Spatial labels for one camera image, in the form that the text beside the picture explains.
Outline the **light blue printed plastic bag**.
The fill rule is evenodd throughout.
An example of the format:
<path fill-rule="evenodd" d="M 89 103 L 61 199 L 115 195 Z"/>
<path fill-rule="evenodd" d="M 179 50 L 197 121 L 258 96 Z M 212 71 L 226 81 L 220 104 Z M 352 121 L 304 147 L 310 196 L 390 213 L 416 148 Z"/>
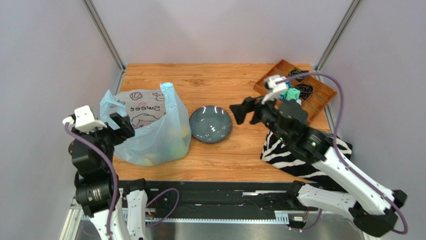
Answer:
<path fill-rule="evenodd" d="M 189 113 L 174 85 L 158 89 L 134 89 L 113 95 L 108 90 L 100 101 L 100 119 L 118 129 L 110 115 L 128 116 L 135 135 L 115 147 L 119 159 L 139 166 L 156 166 L 183 158 L 189 151 Z"/>

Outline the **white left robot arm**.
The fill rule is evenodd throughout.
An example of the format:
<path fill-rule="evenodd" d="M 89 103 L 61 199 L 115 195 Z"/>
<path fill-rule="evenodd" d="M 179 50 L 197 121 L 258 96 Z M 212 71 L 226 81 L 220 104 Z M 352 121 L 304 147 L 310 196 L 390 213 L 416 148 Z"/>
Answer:
<path fill-rule="evenodd" d="M 128 184 L 124 196 L 130 205 L 123 216 L 119 177 L 113 167 L 115 146 L 135 136 L 129 116 L 112 113 L 118 126 L 97 119 L 89 106 L 83 106 L 63 120 L 65 131 L 74 138 L 68 147 L 71 162 L 77 169 L 74 177 L 75 200 L 89 217 L 102 240 L 146 239 L 146 182 L 139 179 Z"/>

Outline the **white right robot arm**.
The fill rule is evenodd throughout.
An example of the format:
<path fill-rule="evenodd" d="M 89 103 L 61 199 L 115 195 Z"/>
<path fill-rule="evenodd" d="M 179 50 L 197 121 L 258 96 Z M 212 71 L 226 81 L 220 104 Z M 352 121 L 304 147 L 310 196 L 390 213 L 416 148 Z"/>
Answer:
<path fill-rule="evenodd" d="M 364 233 L 380 238 L 403 221 L 401 207 L 407 195 L 377 183 L 341 153 L 323 131 L 308 125 L 308 113 L 295 100 L 275 101 L 247 97 L 230 107 L 237 124 L 253 113 L 252 125 L 264 124 L 294 155 L 335 181 L 342 191 L 329 191 L 295 181 L 287 195 L 306 207 L 329 211 L 352 220 Z"/>

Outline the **black fruit plate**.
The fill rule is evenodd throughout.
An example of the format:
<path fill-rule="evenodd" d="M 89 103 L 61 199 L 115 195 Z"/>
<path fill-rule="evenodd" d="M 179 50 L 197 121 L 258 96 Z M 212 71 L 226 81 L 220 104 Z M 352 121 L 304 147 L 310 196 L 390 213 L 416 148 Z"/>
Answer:
<path fill-rule="evenodd" d="M 233 127 L 229 113 L 215 105 L 205 105 L 195 110 L 189 118 L 189 125 L 192 136 L 208 144 L 225 140 Z"/>

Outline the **zebra striped cloth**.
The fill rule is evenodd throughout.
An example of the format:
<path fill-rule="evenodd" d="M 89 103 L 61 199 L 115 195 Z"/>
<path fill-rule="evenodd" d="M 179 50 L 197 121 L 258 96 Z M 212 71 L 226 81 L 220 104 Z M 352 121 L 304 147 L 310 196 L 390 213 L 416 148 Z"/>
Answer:
<path fill-rule="evenodd" d="M 345 192 L 343 187 L 331 177 L 293 156 L 289 147 L 282 143 L 270 130 L 267 132 L 260 159 L 292 176 L 318 183 L 325 190 Z"/>

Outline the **teal white sock right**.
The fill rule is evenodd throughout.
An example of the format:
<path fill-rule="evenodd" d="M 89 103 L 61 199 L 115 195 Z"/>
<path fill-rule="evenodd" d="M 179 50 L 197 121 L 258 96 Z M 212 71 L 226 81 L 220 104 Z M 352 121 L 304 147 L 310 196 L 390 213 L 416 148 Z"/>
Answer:
<path fill-rule="evenodd" d="M 302 101 L 300 100 L 300 94 L 301 91 L 296 88 L 289 88 L 282 93 L 282 95 L 284 96 L 284 101 L 296 101 L 296 103 L 301 105 Z"/>

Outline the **dark patterned rolled sock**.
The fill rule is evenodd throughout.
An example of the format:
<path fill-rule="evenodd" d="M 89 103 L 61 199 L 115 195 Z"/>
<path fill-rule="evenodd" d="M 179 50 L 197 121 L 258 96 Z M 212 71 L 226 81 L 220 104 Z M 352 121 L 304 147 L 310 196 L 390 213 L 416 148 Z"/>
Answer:
<path fill-rule="evenodd" d="M 301 75 L 301 74 L 308 73 L 308 72 L 309 72 L 308 70 L 301 70 L 301 69 L 299 69 L 299 68 L 294 68 L 294 69 L 292 69 L 292 70 L 289 72 L 288 76 L 289 76 L 289 77 L 293 77 L 293 76 Z M 295 80 L 296 80 L 296 81 L 298 81 L 298 82 L 300 83 L 300 82 L 302 82 L 305 78 L 306 78 L 306 76 L 302 76 L 302 77 L 298 77 L 298 78 L 296 78 Z"/>

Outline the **black rolled sock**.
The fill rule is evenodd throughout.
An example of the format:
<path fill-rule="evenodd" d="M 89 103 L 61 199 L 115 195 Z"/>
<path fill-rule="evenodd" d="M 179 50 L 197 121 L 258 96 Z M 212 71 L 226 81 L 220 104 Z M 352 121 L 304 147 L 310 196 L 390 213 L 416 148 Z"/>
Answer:
<path fill-rule="evenodd" d="M 306 101 L 314 92 L 314 87 L 310 84 L 298 84 L 294 87 L 300 91 L 299 98 Z"/>

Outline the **brown wooden divider tray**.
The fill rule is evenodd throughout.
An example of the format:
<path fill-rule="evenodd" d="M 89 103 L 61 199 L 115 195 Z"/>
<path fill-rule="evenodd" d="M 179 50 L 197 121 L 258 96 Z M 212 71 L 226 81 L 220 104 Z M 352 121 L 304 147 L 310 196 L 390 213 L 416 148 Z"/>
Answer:
<path fill-rule="evenodd" d="M 292 64 L 284 59 L 279 61 L 274 67 L 268 70 L 253 86 L 253 89 L 261 95 L 267 93 L 264 86 L 263 79 L 273 75 L 280 75 L 282 77 L 289 77 L 289 72 L 294 68 L 301 70 L 312 70 L 309 64 Z M 313 86 L 314 91 L 307 100 L 301 100 L 301 107 L 308 113 L 308 123 L 311 127 L 325 132 L 330 132 L 331 127 L 326 118 L 325 108 L 328 103 L 337 95 L 337 91 L 332 87 L 322 83 L 314 76 L 307 76 L 302 82 L 291 80 L 289 82 L 291 87 L 299 84 L 309 84 Z"/>

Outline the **left corner aluminium post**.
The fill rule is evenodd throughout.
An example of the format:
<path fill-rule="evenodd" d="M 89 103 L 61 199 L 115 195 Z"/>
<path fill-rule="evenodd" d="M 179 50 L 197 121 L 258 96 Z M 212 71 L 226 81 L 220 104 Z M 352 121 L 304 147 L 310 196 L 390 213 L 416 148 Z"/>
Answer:
<path fill-rule="evenodd" d="M 126 66 L 119 55 L 118 50 L 116 49 L 113 40 L 111 39 L 100 14 L 97 11 L 97 8 L 92 0 L 82 0 L 90 18 L 92 19 L 96 29 L 98 30 L 107 50 L 109 51 L 113 61 L 115 62 L 117 68 L 120 72 L 124 72 L 126 70 Z"/>

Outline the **corner aluminium post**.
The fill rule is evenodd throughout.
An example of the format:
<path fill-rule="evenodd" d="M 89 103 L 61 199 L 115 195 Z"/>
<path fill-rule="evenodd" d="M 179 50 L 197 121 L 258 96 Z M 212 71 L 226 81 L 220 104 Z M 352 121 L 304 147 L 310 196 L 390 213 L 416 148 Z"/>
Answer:
<path fill-rule="evenodd" d="M 334 31 L 329 43 L 327 44 L 324 52 L 322 53 L 318 63 L 316 64 L 314 70 L 316 72 L 320 72 L 326 65 L 327 61 L 329 60 L 330 56 L 332 55 L 335 47 L 338 45 L 340 39 L 344 35 L 346 29 L 349 27 L 352 19 L 356 15 L 357 11 L 359 10 L 360 6 L 362 5 L 364 1 L 363 0 L 352 0 L 350 2 L 349 7 L 347 8 L 345 14 L 343 15 L 343 18 L 339 22 L 336 30 Z"/>
<path fill-rule="evenodd" d="M 116 49 L 113 40 L 111 39 L 100 14 L 97 11 L 97 8 L 92 0 L 82 0 L 90 18 L 92 19 L 96 29 L 98 30 L 107 50 L 109 51 L 113 61 L 115 62 L 117 68 L 120 72 L 124 72 L 126 70 L 126 66 L 119 55 L 118 50 Z"/>

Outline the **aluminium frame rail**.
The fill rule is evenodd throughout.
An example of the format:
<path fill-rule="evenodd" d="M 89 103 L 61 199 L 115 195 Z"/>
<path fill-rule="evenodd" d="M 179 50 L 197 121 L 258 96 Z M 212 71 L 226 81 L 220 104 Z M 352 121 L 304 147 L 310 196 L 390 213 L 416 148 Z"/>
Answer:
<path fill-rule="evenodd" d="M 149 240 L 366 240 L 331 212 L 286 204 L 290 182 L 152 181 Z"/>

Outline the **right corner aluminium post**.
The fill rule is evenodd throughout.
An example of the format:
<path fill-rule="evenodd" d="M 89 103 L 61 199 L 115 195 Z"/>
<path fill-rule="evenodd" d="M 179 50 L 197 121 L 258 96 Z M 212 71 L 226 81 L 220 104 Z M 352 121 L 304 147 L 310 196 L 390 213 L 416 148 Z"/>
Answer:
<path fill-rule="evenodd" d="M 334 31 L 329 43 L 327 44 L 324 52 L 322 53 L 318 63 L 316 64 L 314 70 L 316 72 L 320 72 L 326 65 L 327 61 L 329 60 L 330 56 L 332 55 L 335 47 L 338 45 L 340 39 L 344 35 L 346 29 L 349 27 L 352 19 L 356 15 L 357 11 L 359 10 L 360 6 L 362 5 L 364 1 L 363 0 L 352 0 L 350 2 L 349 7 L 347 8 L 345 14 L 343 15 L 343 18 L 339 22 L 336 30 Z"/>

